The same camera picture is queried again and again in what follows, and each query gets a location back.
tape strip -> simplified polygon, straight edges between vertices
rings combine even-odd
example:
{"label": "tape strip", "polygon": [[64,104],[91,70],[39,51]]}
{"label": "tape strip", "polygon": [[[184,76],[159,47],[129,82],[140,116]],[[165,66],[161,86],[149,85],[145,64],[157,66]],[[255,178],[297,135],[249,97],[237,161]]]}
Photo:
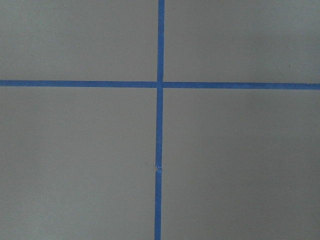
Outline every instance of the tape strip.
{"label": "tape strip", "polygon": [[165,43],[165,0],[158,0],[154,240],[161,240],[162,141],[163,141],[163,107],[164,107],[164,86],[163,86],[164,43]]}
{"label": "tape strip", "polygon": [[260,82],[164,82],[167,89],[287,89],[320,90],[320,83],[260,83]]}
{"label": "tape strip", "polygon": [[156,88],[155,81],[0,80],[2,87]]}

blue line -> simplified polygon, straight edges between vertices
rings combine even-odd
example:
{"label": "blue line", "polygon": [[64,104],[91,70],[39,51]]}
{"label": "blue line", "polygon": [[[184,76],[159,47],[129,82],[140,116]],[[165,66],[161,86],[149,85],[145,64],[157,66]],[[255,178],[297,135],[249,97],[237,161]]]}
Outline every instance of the blue line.
{"label": "blue line", "polygon": [[156,86],[156,141],[155,141],[155,209],[154,240],[161,240],[162,201],[162,141],[164,108],[164,47],[165,47],[165,0],[158,0],[158,58]]}
{"label": "blue line", "polygon": [[261,82],[164,82],[166,89],[283,89],[320,90],[320,83],[261,83]]}
{"label": "blue line", "polygon": [[0,80],[0,87],[156,88],[155,81]]}

horizontal blue line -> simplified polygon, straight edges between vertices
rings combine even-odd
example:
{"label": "horizontal blue line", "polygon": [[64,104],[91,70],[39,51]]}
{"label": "horizontal blue line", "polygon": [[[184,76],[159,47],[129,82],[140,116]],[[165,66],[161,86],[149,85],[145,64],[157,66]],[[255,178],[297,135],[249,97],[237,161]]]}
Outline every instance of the horizontal blue line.
{"label": "horizontal blue line", "polygon": [[320,90],[320,83],[262,83],[262,82],[163,82],[167,89],[288,89]]}
{"label": "horizontal blue line", "polygon": [[156,81],[0,80],[2,87],[157,88]]}
{"label": "horizontal blue line", "polygon": [[[157,88],[156,81],[0,80],[0,87]],[[320,90],[320,83],[163,82],[165,89],[283,89]]]}

gray panel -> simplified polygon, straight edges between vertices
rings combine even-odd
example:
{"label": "gray panel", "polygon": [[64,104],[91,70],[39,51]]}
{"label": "gray panel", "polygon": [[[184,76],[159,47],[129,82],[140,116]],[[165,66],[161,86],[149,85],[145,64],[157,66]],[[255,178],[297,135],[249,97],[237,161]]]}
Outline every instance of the gray panel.
{"label": "gray panel", "polygon": [[168,0],[165,81],[320,82],[320,1]]}
{"label": "gray panel", "polygon": [[0,239],[152,239],[155,99],[0,88]]}
{"label": "gray panel", "polygon": [[157,1],[0,0],[0,79],[155,81]]}
{"label": "gray panel", "polygon": [[320,95],[166,89],[163,240],[320,239]]}

